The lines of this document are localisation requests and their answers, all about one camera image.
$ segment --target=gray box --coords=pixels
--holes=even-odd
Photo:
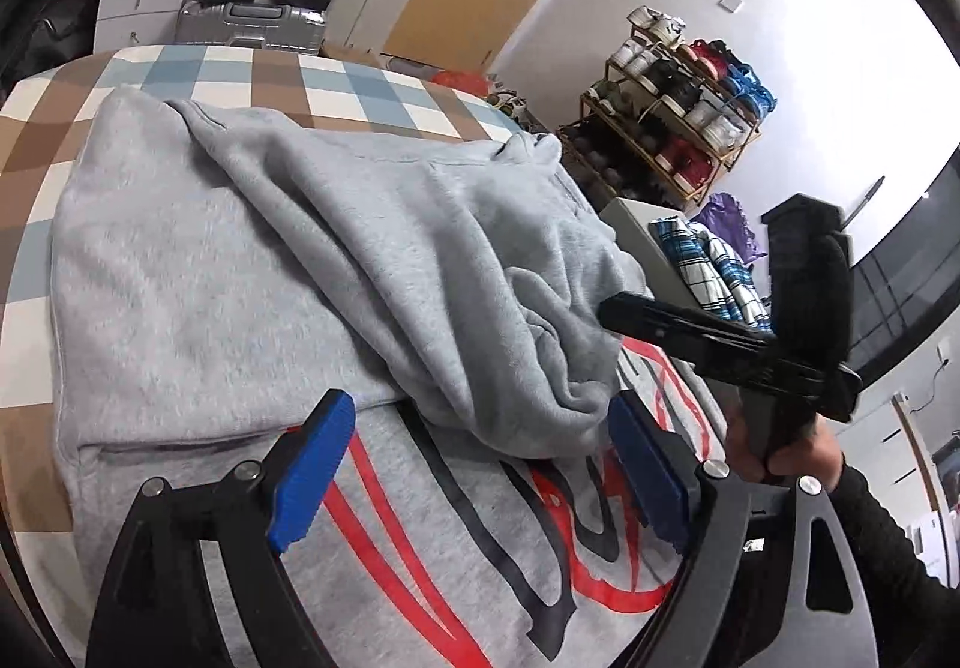
[[[179,13],[174,42],[289,50],[316,56],[325,28],[325,13],[272,0],[211,7],[191,1]]]

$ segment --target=purple plastic bag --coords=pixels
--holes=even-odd
[[[690,220],[703,224],[722,241],[730,243],[744,265],[767,255],[757,245],[757,236],[747,226],[747,217],[740,203],[726,191],[711,194],[704,209]]]

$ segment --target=black sleeve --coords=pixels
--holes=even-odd
[[[950,641],[960,627],[960,593],[928,576],[858,470],[844,466],[830,501],[870,604],[881,668],[953,664],[957,645]]]

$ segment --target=hand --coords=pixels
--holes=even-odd
[[[836,489],[843,472],[843,452],[836,437],[827,426],[827,419],[817,417],[813,431],[807,438],[774,452],[764,467],[747,443],[747,423],[738,403],[725,401],[727,416],[727,465],[744,481],[762,481],[769,471],[774,476],[813,476],[819,479],[827,492]]]

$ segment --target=person's arm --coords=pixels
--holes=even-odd
[[[952,664],[957,647],[950,638],[960,628],[957,591],[930,578],[866,479],[844,462],[826,420],[818,417],[809,438],[774,453],[766,467],[747,448],[739,412],[728,414],[728,425],[727,460],[741,478],[760,481],[769,468],[775,476],[815,476],[829,491],[867,595],[881,668]]]

